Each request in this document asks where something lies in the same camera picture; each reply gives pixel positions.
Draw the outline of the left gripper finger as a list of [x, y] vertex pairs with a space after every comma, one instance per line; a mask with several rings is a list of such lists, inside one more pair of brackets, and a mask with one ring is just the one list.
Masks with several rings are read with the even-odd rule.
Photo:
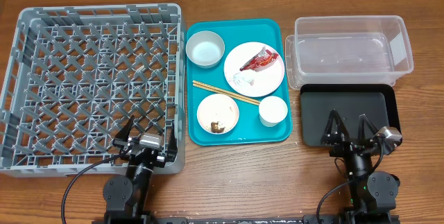
[[175, 136], [175, 128], [172, 126], [169, 141], [166, 149], [166, 161], [174, 162], [178, 153], [177, 139]]
[[132, 115], [126, 125], [115, 135], [114, 139], [119, 141], [127, 141], [129, 138], [130, 131], [133, 127], [134, 116]]

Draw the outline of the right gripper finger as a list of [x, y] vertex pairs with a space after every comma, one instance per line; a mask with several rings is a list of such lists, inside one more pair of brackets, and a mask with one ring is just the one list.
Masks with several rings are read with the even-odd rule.
[[322, 144], [342, 144], [350, 141], [350, 135], [339, 113], [333, 109], [328, 116], [327, 124], [321, 137]]
[[[365, 130], [369, 129], [371, 132], [371, 136], [369, 139], [366, 138]], [[367, 145], [370, 143], [370, 140], [373, 138], [373, 136], [378, 132], [378, 129], [375, 127], [375, 125], [368, 119], [368, 117], [365, 114], [361, 114], [359, 116], [359, 125], [358, 125], [358, 136], [357, 140], [359, 141], [359, 144], [361, 145]]]

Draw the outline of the brown food scrap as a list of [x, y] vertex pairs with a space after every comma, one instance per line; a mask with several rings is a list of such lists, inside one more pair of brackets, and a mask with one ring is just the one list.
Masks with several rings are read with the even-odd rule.
[[211, 122], [210, 128], [211, 128], [212, 133], [224, 133], [225, 132], [225, 125], [224, 125], [224, 123], [222, 123], [220, 121]]

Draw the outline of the pink bowl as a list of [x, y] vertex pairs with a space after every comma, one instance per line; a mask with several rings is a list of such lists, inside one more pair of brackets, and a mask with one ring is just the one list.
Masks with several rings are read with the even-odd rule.
[[[205, 97], [197, 108], [197, 120], [206, 132], [213, 135], [222, 135], [230, 132], [239, 120], [239, 108], [236, 102], [225, 94], [212, 94]], [[211, 122], [220, 121], [225, 125], [224, 133], [212, 133]]]

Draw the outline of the white cup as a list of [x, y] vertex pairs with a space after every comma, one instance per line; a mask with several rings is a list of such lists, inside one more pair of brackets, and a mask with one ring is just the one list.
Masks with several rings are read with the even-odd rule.
[[266, 127], [273, 127], [282, 122], [288, 114], [288, 106], [277, 96], [267, 96], [259, 104], [259, 120]]

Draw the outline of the red snack wrapper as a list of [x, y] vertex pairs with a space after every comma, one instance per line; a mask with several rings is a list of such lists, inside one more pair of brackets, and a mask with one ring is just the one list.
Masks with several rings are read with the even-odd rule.
[[278, 54], [263, 46], [261, 51], [247, 61], [239, 70], [257, 70], [262, 69], [278, 58]]

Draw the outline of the white tissue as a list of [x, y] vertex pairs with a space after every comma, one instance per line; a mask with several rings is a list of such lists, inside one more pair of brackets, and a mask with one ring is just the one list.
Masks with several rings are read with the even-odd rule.
[[247, 69], [236, 73], [232, 80], [236, 86], [239, 87], [251, 87], [255, 83], [257, 72], [252, 69]]

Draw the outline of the grey bowl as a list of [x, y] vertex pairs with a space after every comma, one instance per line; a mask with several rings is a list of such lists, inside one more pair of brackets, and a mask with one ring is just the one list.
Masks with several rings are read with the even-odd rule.
[[216, 66], [225, 53], [225, 42], [215, 32], [200, 31], [188, 40], [185, 51], [192, 63], [208, 69]]

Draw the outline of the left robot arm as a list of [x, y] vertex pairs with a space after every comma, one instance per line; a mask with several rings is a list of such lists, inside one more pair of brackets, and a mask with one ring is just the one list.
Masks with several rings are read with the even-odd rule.
[[155, 168], [173, 162], [178, 153], [175, 131], [169, 135], [166, 150], [162, 150], [161, 136], [149, 133], [131, 137], [134, 118], [115, 135], [112, 145], [119, 148], [121, 158], [128, 161], [126, 173], [109, 179], [103, 188], [106, 201], [105, 223], [150, 223], [152, 218], [144, 210], [149, 182]]

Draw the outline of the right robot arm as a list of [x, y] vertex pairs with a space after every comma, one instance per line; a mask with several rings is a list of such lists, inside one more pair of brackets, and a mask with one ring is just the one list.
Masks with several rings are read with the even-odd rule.
[[376, 126], [364, 114], [359, 116], [358, 136], [352, 138], [336, 110], [331, 110], [321, 137], [329, 144], [331, 157], [341, 160], [345, 167], [343, 184], [327, 192], [316, 209], [318, 223], [323, 202], [342, 187], [349, 188], [351, 206], [332, 218], [330, 223], [399, 223], [390, 214], [396, 208], [400, 179], [391, 173], [378, 171], [384, 157], [390, 155], [402, 143], [402, 135], [395, 127]]

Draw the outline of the black waste tray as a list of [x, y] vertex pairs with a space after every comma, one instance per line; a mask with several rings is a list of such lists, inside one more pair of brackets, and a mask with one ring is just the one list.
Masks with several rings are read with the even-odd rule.
[[358, 136], [359, 116], [365, 114], [377, 128], [401, 130], [395, 92], [384, 84], [306, 84], [300, 88], [302, 140], [321, 147], [331, 110], [336, 110], [350, 136]]

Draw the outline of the grey dishwasher rack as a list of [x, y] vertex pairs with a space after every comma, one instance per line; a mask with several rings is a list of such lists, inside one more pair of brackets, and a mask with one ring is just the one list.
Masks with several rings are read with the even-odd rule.
[[1, 172], [63, 177], [95, 164], [124, 173], [114, 136], [133, 115], [132, 135], [162, 137], [185, 166], [185, 37], [175, 3], [23, 9], [1, 91]]

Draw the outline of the clear plastic bin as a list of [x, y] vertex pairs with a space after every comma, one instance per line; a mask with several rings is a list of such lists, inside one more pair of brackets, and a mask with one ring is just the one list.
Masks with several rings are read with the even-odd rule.
[[413, 71], [403, 18], [397, 15], [299, 17], [285, 39], [287, 79], [306, 84], [386, 84]]

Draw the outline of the teal serving tray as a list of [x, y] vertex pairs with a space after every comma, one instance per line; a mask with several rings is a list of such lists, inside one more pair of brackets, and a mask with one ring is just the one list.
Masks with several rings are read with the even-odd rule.
[[193, 86], [196, 80], [232, 92], [233, 88], [229, 86], [223, 74], [223, 65], [229, 52], [240, 44], [247, 42], [267, 44], [283, 55], [282, 36], [278, 23], [271, 19], [204, 21], [189, 27], [187, 39], [201, 31], [217, 33], [225, 43], [225, 52], [220, 63], [209, 69], [200, 68], [192, 61], [187, 61], [187, 114], [191, 140], [201, 146], [284, 141], [293, 130], [290, 114], [276, 126], [266, 127], [259, 120], [258, 107], [243, 101], [237, 101], [240, 117], [233, 130], [222, 135], [207, 132], [198, 123], [197, 110], [199, 103], [211, 92]]

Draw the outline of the large white plate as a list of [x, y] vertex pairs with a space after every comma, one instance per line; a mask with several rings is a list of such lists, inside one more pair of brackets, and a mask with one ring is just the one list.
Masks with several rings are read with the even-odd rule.
[[[254, 55], [259, 53], [263, 46], [276, 52], [278, 58], [266, 67], [254, 70], [257, 72], [257, 76], [253, 86], [236, 86], [232, 77], [239, 73], [239, 69]], [[263, 97], [273, 93], [281, 85], [284, 79], [284, 62], [281, 55], [273, 47], [261, 42], [246, 42], [234, 47], [226, 56], [223, 73], [229, 86], [238, 94], [248, 97]]]

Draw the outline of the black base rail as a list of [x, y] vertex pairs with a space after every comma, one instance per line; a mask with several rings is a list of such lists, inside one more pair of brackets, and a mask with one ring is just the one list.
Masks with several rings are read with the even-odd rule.
[[[392, 223], [401, 224], [398, 216], [391, 216], [390, 220], [382, 219], [377, 220], [375, 217], [370, 217], [365, 220], [358, 218], [356, 221], [347, 221], [344, 218], [340, 218], [335, 215], [320, 215], [320, 221], [322, 224], [340, 224], [340, 223]], [[302, 217], [290, 217], [290, 218], [204, 218], [204, 219], [191, 219], [185, 217], [169, 217], [169, 218], [156, 218], [154, 216], [142, 216], [141, 218], [117, 218], [111, 221], [92, 221], [92, 224], [316, 224], [318, 220], [316, 215], [308, 214]]]

